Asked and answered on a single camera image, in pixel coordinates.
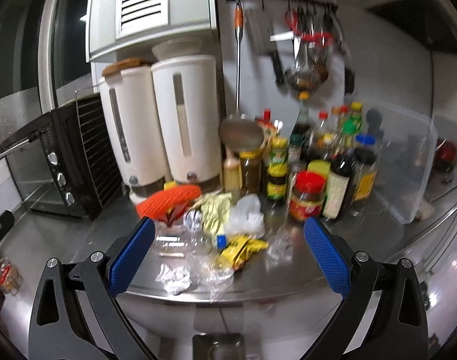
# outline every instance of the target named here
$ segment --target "oven knob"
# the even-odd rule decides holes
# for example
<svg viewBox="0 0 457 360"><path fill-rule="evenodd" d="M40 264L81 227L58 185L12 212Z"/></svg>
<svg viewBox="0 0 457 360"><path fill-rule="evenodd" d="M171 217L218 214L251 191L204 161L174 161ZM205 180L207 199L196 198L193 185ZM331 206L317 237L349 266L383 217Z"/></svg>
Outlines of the oven knob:
<svg viewBox="0 0 457 360"><path fill-rule="evenodd" d="M65 180L65 176L63 175L63 173L57 173L56 181L57 181L57 183L59 184L59 187L63 187L63 186L67 183L67 181Z"/></svg>
<svg viewBox="0 0 457 360"><path fill-rule="evenodd" d="M75 198L73 197L71 192L66 192L65 193L65 202L67 202L67 204L69 206L71 206L73 203L75 203Z"/></svg>
<svg viewBox="0 0 457 360"><path fill-rule="evenodd" d="M59 164L59 159L56 156L54 152L51 152L48 156L48 162L51 163L52 165L58 165Z"/></svg>

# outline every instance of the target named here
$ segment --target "blue lid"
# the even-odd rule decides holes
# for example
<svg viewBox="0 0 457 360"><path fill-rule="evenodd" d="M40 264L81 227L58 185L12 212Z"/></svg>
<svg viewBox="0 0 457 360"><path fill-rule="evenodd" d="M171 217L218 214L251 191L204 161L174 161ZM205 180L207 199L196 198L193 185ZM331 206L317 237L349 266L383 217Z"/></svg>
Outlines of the blue lid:
<svg viewBox="0 0 457 360"><path fill-rule="evenodd" d="M227 247L227 237L225 235L217 235L217 249L225 249Z"/></svg>
<svg viewBox="0 0 457 360"><path fill-rule="evenodd" d="M370 135L357 135L355 137L357 142L360 142L364 145L374 145L375 142L377 141L375 138L373 138Z"/></svg>

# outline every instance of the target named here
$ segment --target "blue gripper pad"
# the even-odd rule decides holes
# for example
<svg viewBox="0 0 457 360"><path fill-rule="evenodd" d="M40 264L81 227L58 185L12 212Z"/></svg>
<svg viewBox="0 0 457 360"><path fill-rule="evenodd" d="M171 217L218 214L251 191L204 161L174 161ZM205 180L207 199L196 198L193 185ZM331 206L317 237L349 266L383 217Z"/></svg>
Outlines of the blue gripper pad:
<svg viewBox="0 0 457 360"><path fill-rule="evenodd" d="M110 261L108 292L113 298L128 290L128 286L154 240L155 223L149 218L144 218L131 233L123 249L115 256L113 261Z"/></svg>
<svg viewBox="0 0 457 360"><path fill-rule="evenodd" d="M345 299L351 288L350 270L342 256L314 218L305 221L303 235L330 288Z"/></svg>

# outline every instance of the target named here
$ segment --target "jar of chili sauce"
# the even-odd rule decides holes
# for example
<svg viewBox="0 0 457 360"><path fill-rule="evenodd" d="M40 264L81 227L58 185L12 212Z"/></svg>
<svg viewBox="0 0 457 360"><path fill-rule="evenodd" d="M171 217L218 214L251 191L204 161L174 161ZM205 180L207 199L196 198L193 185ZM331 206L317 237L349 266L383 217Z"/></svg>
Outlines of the jar of chili sauce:
<svg viewBox="0 0 457 360"><path fill-rule="evenodd" d="M304 222L320 214L324 196L325 179L313 172L300 172L296 176L288 211L294 220Z"/></svg>

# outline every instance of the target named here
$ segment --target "red bottle cap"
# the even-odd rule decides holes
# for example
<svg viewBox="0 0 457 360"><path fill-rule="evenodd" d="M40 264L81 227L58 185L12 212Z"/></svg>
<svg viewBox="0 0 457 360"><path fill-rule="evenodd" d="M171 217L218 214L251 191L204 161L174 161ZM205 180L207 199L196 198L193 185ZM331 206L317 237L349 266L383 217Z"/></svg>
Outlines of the red bottle cap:
<svg viewBox="0 0 457 360"><path fill-rule="evenodd" d="M295 188L302 193L320 193L325 188L325 179L316 173L303 171L296 176Z"/></svg>
<svg viewBox="0 0 457 360"><path fill-rule="evenodd" d="M270 108L265 108L263 110L263 121L269 122L271 117L272 117L272 110Z"/></svg>

